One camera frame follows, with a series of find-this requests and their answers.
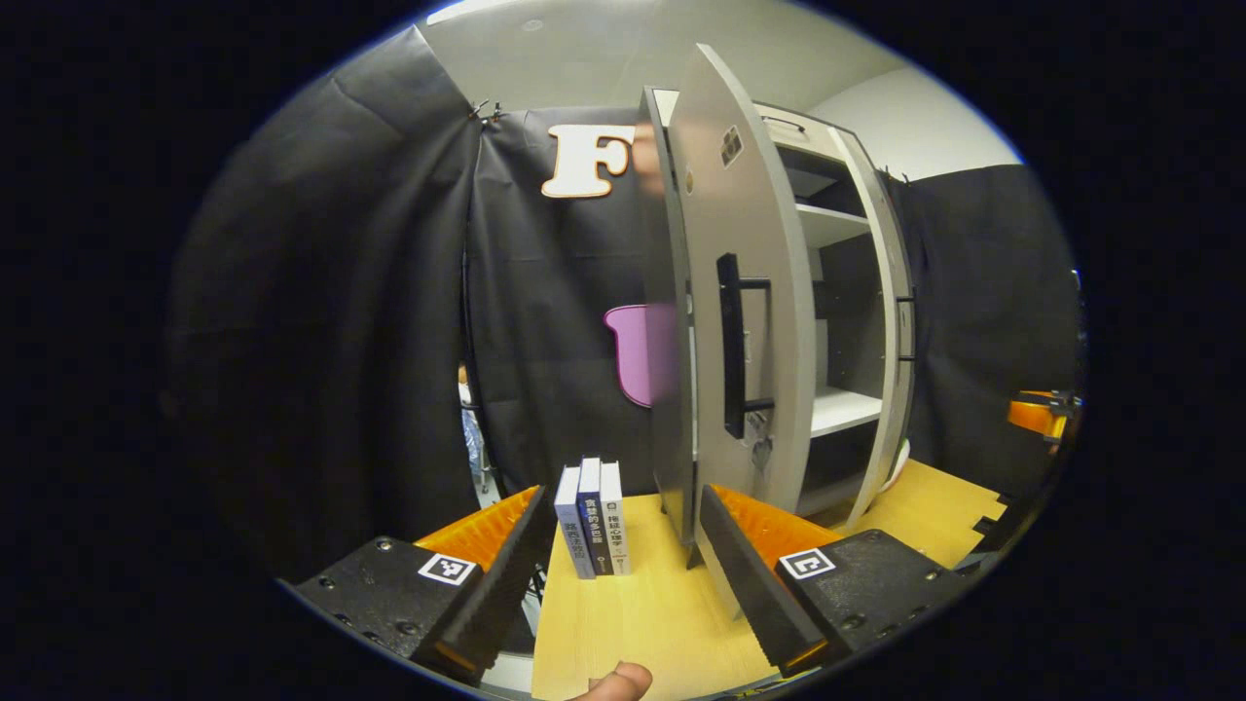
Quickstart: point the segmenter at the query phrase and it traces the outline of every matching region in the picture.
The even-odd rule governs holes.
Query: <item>black curtain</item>
[[[1025,166],[883,178],[916,288],[912,458],[1027,499],[1052,459],[1039,435],[1008,423],[1009,402],[1078,382],[1080,299],[1064,230]]]
[[[644,240],[629,163],[604,197],[554,199],[554,125],[635,125],[634,107],[502,115],[483,132],[467,240],[472,371],[485,441],[513,489],[554,484],[583,454],[653,493],[648,410],[619,388],[614,306],[644,303]]]
[[[278,576],[477,508],[454,380],[468,111],[409,29],[239,147],[179,252],[171,410],[191,468]]]

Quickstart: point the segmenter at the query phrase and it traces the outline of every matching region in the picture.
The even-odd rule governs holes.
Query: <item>book spine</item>
[[[593,559],[593,572],[598,575],[614,574],[614,568],[611,565],[611,548],[606,543],[606,528],[602,522],[601,492],[581,492],[577,502],[579,518],[584,524],[588,554]]]
[[[584,529],[579,524],[576,504],[561,504],[554,508],[554,514],[562,525],[562,535],[567,540],[567,552],[571,553],[571,562],[576,565],[576,574],[579,575],[579,579],[596,578],[593,560],[588,557],[588,544],[584,542]]]
[[[627,553],[627,529],[623,527],[623,499],[602,499],[606,523],[606,543],[611,552],[611,564],[617,575],[632,574],[632,559]]]

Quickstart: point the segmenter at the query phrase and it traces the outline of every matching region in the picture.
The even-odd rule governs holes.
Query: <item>wooden letter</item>
[[[602,197],[611,193],[609,181],[597,176],[597,164],[604,163],[611,174],[627,171],[628,144],[635,138],[634,126],[556,125],[549,134],[558,139],[553,177],[541,184],[546,197]],[[608,139],[604,146],[598,143]]]

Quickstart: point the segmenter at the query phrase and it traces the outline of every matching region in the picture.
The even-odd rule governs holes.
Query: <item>white wall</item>
[[[860,82],[809,113],[856,132],[875,167],[897,178],[1022,162],[977,110],[917,68]]]

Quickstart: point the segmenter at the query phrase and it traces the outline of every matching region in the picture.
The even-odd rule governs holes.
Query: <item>white book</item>
[[[593,562],[588,558],[588,544],[584,543],[584,529],[579,525],[579,507],[576,494],[579,491],[579,468],[563,468],[558,481],[558,492],[553,499],[553,513],[562,525],[562,535],[567,540],[567,552],[576,565],[579,579],[594,579]]]
[[[632,558],[627,550],[627,527],[623,523],[623,483],[618,463],[602,464],[602,513],[606,514],[606,542],[611,548],[614,574],[632,574]]]

